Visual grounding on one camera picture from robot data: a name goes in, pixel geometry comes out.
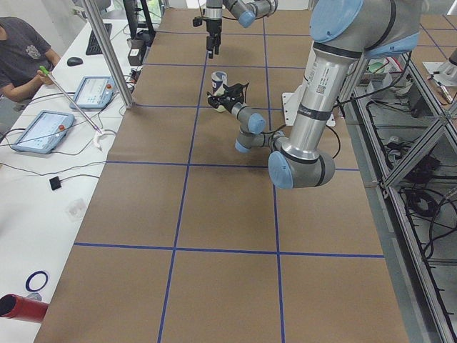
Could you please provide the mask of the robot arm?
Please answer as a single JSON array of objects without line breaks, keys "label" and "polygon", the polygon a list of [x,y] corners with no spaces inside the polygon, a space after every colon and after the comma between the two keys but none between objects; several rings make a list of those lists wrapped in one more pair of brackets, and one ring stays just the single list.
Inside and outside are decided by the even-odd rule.
[{"label": "robot arm", "polygon": [[243,28],[248,28],[257,19],[271,16],[278,8],[278,1],[242,1],[220,0],[207,1],[206,8],[200,9],[201,14],[194,17],[193,27],[206,24],[206,52],[209,59],[219,54],[223,26],[223,9],[227,9]]},{"label": "robot arm", "polygon": [[290,136],[264,132],[263,117],[247,106],[243,85],[208,95],[213,108],[223,106],[240,122],[239,151],[269,146],[268,173],[282,189],[318,187],[335,172],[333,158],[318,150],[350,65],[361,56],[380,58],[412,51],[418,43],[420,1],[319,1],[310,34],[314,61]]}]

